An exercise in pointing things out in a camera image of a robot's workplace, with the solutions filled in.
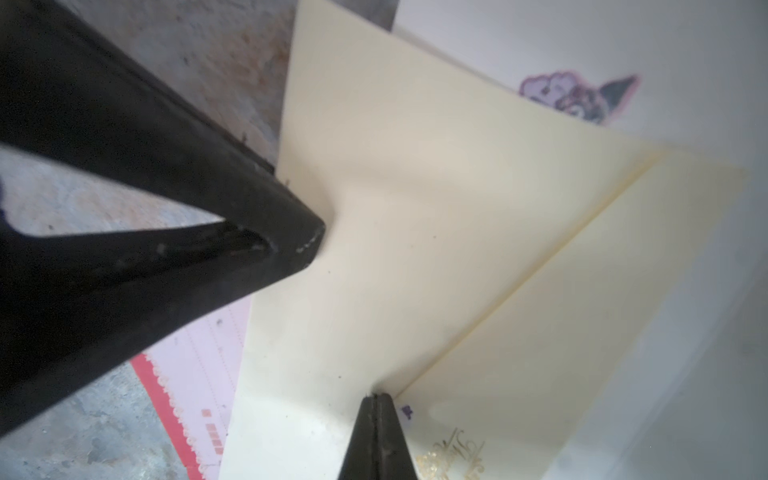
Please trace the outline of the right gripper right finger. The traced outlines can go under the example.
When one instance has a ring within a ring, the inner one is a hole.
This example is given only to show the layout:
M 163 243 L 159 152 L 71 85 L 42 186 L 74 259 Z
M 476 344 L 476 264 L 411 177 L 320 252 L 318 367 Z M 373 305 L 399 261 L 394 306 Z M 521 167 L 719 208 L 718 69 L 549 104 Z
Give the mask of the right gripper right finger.
M 417 480 L 416 471 L 389 394 L 378 394 L 375 406 L 376 479 Z

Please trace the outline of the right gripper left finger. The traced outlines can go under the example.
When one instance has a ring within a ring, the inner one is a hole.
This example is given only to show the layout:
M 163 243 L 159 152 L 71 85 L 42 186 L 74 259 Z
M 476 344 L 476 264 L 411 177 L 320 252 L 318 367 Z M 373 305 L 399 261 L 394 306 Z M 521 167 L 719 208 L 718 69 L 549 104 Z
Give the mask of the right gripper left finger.
M 360 404 L 344 456 L 339 480 L 376 478 L 376 396 L 365 397 Z

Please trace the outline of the cream white envelope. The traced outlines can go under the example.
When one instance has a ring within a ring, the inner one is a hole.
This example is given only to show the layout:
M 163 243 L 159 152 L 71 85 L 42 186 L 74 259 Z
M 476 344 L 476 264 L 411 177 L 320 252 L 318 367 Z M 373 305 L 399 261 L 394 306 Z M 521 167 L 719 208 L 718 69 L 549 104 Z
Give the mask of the cream white envelope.
M 393 30 L 641 143 L 641 171 L 402 393 L 428 479 L 767 475 L 767 5 L 403 1 Z

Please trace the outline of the red bordered card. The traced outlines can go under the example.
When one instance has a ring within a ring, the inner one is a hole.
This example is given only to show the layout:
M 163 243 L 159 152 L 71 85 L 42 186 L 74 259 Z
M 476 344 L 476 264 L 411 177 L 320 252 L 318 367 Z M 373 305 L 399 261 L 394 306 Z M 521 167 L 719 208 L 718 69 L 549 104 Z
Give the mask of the red bordered card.
M 190 479 L 217 479 L 251 299 L 175 331 L 130 360 Z

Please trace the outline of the yellow envelope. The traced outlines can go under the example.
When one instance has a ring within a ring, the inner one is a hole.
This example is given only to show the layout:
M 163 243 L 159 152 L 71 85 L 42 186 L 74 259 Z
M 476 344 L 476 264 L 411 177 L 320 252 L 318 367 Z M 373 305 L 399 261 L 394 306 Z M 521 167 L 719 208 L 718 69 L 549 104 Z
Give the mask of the yellow envelope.
M 224 479 L 333 479 L 357 405 L 400 398 L 641 171 L 613 131 L 524 100 L 328 1 L 297 7 L 278 178 L 328 222 L 255 294 Z

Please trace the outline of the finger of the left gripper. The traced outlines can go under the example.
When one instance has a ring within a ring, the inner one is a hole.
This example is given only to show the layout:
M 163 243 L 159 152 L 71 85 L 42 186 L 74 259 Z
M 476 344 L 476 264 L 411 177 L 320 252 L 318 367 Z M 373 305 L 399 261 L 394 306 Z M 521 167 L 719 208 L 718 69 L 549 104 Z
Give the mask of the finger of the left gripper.
M 272 166 L 54 1 L 1 5 L 1 142 L 216 214 L 34 237 L 1 226 L 1 430 L 305 269 L 325 224 Z

